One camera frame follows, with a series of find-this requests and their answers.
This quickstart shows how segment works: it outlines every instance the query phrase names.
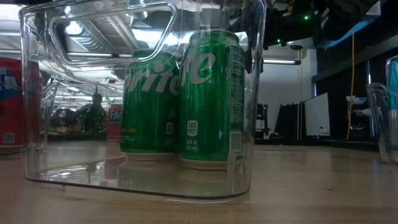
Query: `yellow cable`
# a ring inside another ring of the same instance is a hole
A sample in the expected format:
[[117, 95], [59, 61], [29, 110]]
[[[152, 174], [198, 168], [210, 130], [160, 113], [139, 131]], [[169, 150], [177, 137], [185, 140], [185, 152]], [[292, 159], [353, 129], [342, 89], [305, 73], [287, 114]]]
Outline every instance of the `yellow cable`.
[[[301, 69], [301, 82], [303, 83], [303, 49], [300, 49], [300, 69]], [[303, 94], [301, 94], [301, 101], [300, 101], [300, 140], [302, 136], [302, 129], [303, 129]]]
[[349, 114], [348, 114], [348, 130], [347, 130], [347, 140], [349, 138], [349, 132], [351, 130], [351, 113], [353, 111], [353, 95], [354, 95], [354, 77], [355, 77], [355, 27], [353, 27], [353, 43], [351, 48], [352, 54], [352, 64], [353, 64], [353, 74], [351, 78], [351, 98], [349, 99]]

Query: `wall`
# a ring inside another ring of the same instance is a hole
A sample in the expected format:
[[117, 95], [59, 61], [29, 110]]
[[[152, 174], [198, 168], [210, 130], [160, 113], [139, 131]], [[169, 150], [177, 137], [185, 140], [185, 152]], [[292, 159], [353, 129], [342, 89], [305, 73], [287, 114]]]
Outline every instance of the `wall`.
[[311, 76], [316, 73], [315, 50], [304, 52], [302, 65], [264, 64], [264, 72], [260, 75], [258, 102], [268, 105], [269, 134], [275, 130], [281, 104], [299, 103], [313, 97]]

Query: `table surface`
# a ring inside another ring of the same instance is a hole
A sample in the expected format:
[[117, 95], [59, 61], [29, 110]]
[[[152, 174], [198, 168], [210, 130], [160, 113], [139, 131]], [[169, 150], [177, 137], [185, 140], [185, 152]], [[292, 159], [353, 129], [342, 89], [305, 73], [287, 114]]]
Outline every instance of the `table surface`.
[[375, 152], [256, 146], [250, 192], [223, 203], [25, 180], [0, 155], [0, 223], [397, 223], [398, 166]]

